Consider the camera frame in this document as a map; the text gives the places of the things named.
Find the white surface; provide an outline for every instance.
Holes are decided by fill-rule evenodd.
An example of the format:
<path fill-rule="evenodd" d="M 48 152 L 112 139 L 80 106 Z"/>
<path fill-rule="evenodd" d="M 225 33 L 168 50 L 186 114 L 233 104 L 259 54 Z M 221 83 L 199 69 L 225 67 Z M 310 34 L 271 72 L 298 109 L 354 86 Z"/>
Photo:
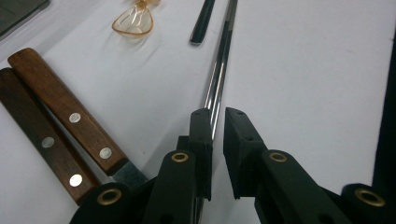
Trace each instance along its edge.
<path fill-rule="evenodd" d="M 200 47 L 188 43 L 203 1 L 162 1 L 142 41 L 115 34 L 126 0 L 52 0 L 0 42 L 0 67 L 36 49 L 148 177 L 203 106 L 227 1 Z M 222 156 L 224 106 L 245 111 L 324 188 L 370 184 L 396 21 L 392 0 L 240 1 L 219 128 L 213 199 L 202 223 L 259 223 L 235 201 Z M 68 223 L 77 206 L 0 105 L 0 223 Z"/>

